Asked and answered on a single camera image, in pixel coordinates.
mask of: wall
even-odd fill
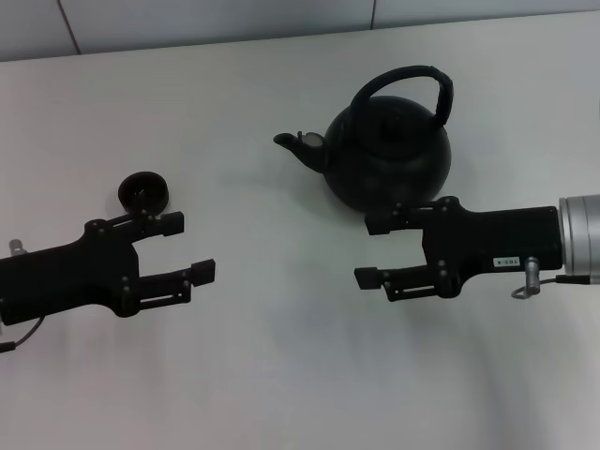
[[[0,61],[75,54],[60,0],[0,0]],[[599,9],[600,0],[62,0],[82,53]]]

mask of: kettle handle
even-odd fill
[[[409,66],[395,68],[383,75],[371,80],[352,99],[349,109],[349,125],[352,128],[355,121],[365,111],[368,100],[379,90],[391,83],[399,82],[416,77],[433,78],[440,84],[440,94],[438,95],[438,105],[435,110],[435,116],[432,119],[432,127],[441,128],[448,121],[452,111],[452,100],[454,99],[454,85],[452,80],[445,73],[432,66]]]

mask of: kettle spout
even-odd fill
[[[317,173],[325,173],[329,168],[329,146],[325,138],[317,133],[298,136],[290,133],[278,134],[273,142],[290,150],[300,162]]]

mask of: metal cylinder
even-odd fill
[[[600,282],[600,195],[561,199],[562,258],[567,276]]]
[[[10,256],[19,256],[27,253],[23,248],[23,242],[19,239],[13,239],[8,243],[8,248],[10,248]]]
[[[525,293],[532,296],[540,291],[540,262],[536,258],[528,258],[525,262]]]

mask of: sticker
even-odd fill
[[[521,259],[519,256],[508,258],[494,258],[494,267],[520,267]]]

